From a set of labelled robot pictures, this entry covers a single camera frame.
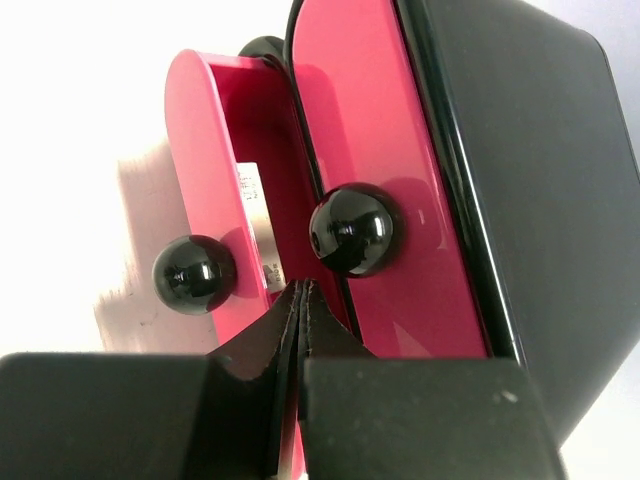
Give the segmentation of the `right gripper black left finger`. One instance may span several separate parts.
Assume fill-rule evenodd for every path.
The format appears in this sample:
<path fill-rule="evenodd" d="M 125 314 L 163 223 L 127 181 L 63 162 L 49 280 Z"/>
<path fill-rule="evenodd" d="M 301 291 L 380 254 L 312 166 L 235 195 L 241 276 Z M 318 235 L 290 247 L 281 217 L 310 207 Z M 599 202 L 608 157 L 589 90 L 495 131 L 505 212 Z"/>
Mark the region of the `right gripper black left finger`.
<path fill-rule="evenodd" d="M 288 479 L 304 293 L 206 355 L 19 353 L 1 361 L 5 479 Z"/>

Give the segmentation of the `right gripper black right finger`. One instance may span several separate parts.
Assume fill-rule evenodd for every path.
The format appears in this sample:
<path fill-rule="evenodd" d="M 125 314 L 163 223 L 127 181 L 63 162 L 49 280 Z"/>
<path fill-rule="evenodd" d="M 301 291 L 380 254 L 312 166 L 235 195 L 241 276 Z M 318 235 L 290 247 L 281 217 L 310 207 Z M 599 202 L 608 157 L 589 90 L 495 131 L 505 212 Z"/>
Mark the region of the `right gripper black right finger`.
<path fill-rule="evenodd" d="M 312 479 L 562 479 L 534 385 L 502 359 L 383 359 L 303 283 L 299 421 Z"/>

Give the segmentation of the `black drawer cabinet pink drawers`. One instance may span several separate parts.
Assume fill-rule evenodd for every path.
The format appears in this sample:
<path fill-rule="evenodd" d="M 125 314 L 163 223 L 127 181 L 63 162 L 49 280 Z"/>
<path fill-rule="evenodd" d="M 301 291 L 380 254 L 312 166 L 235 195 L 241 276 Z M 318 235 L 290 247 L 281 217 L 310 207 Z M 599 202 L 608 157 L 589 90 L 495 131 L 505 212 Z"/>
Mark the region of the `black drawer cabinet pink drawers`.
<path fill-rule="evenodd" d="M 297 1 L 283 38 L 180 52 L 164 111 L 190 232 L 154 286 L 217 348 L 312 280 L 379 358 L 516 363 L 559 452 L 638 341 L 639 172 L 584 30 L 523 1 Z"/>

